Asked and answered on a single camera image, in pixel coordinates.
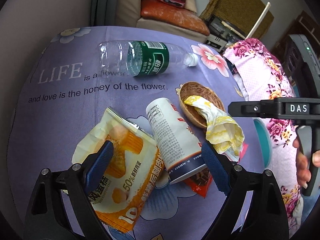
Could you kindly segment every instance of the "finger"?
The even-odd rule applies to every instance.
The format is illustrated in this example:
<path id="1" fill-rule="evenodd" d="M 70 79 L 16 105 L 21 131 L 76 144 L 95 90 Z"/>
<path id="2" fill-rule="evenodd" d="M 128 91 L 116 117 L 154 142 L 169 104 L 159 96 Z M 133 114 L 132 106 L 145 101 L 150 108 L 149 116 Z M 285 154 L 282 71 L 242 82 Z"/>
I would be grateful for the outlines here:
<path id="1" fill-rule="evenodd" d="M 308 184 L 307 184 L 307 182 L 305 180 L 298 179 L 298 184 L 303 188 L 307 188 L 308 187 Z"/>
<path id="2" fill-rule="evenodd" d="M 310 181 L 311 172 L 309 170 L 298 170 L 297 171 L 297 179 L 303 181 Z"/>
<path id="3" fill-rule="evenodd" d="M 312 162 L 313 165 L 316 167 L 320 167 L 320 151 L 316 151 L 313 155 L 312 155 Z"/>
<path id="4" fill-rule="evenodd" d="M 295 147 L 295 148 L 299 148 L 300 145 L 299 145 L 298 138 L 295 138 L 295 139 L 294 139 L 294 141 L 293 141 L 293 143 L 292 143 L 292 146 Z"/>
<path id="5" fill-rule="evenodd" d="M 297 170 L 305 170 L 308 168 L 308 159 L 301 152 L 297 153 L 296 167 L 297 167 Z"/>

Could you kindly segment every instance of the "paper cup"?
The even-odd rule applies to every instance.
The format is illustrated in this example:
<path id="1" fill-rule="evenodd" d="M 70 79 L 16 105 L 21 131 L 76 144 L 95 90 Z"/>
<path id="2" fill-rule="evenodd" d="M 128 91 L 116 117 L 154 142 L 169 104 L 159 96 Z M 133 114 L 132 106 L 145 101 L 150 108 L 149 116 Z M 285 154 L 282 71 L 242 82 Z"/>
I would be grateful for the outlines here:
<path id="1" fill-rule="evenodd" d="M 146 108 L 146 114 L 164 165 L 174 184 L 206 168 L 201 143 L 188 123 L 167 98 L 158 98 Z"/>

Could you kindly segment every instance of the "teal container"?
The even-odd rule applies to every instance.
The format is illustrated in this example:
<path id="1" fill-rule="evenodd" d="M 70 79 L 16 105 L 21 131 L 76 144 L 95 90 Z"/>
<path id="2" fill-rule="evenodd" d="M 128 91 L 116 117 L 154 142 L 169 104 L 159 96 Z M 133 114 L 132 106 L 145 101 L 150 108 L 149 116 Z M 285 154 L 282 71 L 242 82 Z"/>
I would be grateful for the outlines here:
<path id="1" fill-rule="evenodd" d="M 270 134 L 265 124 L 259 118 L 254 118 L 253 122 L 258 133 L 264 167 L 266 168 L 270 164 L 272 156 L 272 143 L 270 139 Z"/>

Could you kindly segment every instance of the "wall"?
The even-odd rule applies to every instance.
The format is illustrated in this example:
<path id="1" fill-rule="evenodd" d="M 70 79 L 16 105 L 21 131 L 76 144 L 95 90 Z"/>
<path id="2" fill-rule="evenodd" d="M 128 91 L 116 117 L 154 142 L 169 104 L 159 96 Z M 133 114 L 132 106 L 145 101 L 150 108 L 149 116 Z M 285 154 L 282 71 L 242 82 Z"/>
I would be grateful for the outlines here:
<path id="1" fill-rule="evenodd" d="M 262 38 L 262 42 L 268 49 L 280 39 L 282 34 L 288 28 L 292 20 L 294 20 L 302 10 L 309 15 L 312 13 L 304 0 L 261 0 L 264 4 L 269 1 L 271 3 L 270 12 L 274 16 L 274 20 L 266 35 Z M 209 0 L 196 0 L 198 15 L 205 9 Z"/>

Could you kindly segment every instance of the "table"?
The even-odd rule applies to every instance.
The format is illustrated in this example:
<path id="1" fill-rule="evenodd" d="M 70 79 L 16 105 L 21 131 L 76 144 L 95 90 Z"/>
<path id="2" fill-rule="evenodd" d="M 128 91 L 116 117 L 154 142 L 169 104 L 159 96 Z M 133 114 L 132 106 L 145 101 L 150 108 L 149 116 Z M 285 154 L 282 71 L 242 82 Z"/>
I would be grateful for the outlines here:
<path id="1" fill-rule="evenodd" d="M 169 74 L 95 77 L 100 71 L 98 44 L 111 40 L 161 41 L 177 44 L 189 52 L 192 52 L 191 45 L 197 46 L 197 42 L 179 36 L 126 27 L 73 29 L 55 37 L 40 55 L 21 90 L 9 140 L 8 175 L 22 221 L 40 171 L 45 167 L 52 171 L 70 167 L 77 143 L 100 121 L 108 106 L 148 131 L 146 106 L 156 98 L 167 97 L 182 112 L 176 89 L 188 81 L 212 88 L 226 109 L 231 101 L 243 100 L 236 93 L 237 85 L 229 70 L 229 77 L 224 77 L 218 69 L 207 68 L 201 60 L 196 67 L 176 69 Z M 136 85 L 138 89 L 128 85 L 120 88 L 121 82 Z M 141 84 L 162 85 L 165 89 L 146 89 L 151 86 Z M 90 90 L 100 86 L 105 88 Z M 252 119 L 235 119 L 249 145 L 240 164 L 249 171 L 262 172 L 263 159 Z M 203 141 L 204 133 L 190 126 Z M 244 222 L 250 199 L 248 194 L 236 228 Z M 63 200 L 73 230 L 81 234 L 68 196 L 63 194 Z M 203 198 L 184 182 L 169 185 L 163 178 L 147 200 L 133 232 L 121 234 L 106 228 L 118 240 L 201 239 L 224 200 L 225 195 L 214 183 Z"/>

